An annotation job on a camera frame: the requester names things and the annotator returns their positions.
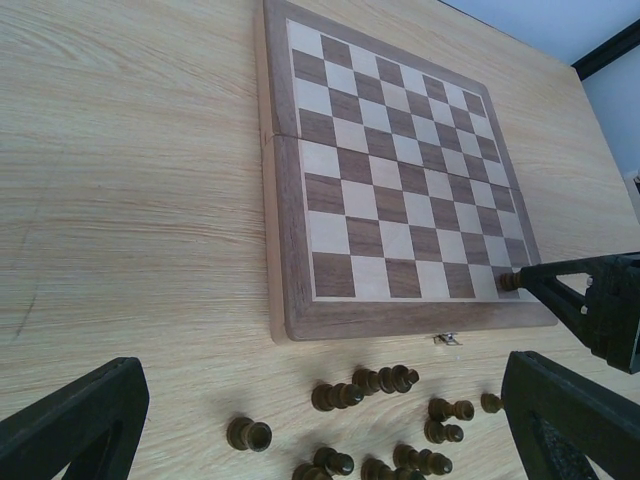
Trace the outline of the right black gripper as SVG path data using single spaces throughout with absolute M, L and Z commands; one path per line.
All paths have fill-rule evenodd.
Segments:
M 584 294 L 559 280 L 585 273 Z M 627 374 L 639 372 L 639 253 L 523 267 L 519 287 L 546 306 L 596 357 Z

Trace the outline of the dark bishop chess piece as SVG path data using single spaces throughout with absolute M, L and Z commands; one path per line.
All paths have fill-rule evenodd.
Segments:
M 364 399 L 362 389 L 355 384 L 320 384 L 314 388 L 311 402 L 315 409 L 329 412 L 358 405 Z

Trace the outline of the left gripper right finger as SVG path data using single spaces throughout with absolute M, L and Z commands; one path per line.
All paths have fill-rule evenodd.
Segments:
M 639 477 L 639 405 L 534 352 L 510 353 L 501 397 L 530 479 Z

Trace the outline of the dark piece pile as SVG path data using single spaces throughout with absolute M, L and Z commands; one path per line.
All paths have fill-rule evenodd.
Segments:
M 425 423 L 424 435 L 429 442 L 434 444 L 459 443 L 464 439 L 464 431 L 460 426 L 443 424 L 431 419 Z

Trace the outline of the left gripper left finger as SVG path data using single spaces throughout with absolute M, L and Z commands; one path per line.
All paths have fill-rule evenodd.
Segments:
M 115 358 L 1 421 L 1 477 L 126 479 L 148 406 L 140 360 Z

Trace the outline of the dark rook chess piece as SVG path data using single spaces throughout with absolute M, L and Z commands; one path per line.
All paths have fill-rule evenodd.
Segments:
M 520 272 L 507 272 L 499 276 L 499 286 L 506 292 L 516 291 L 523 287 Z

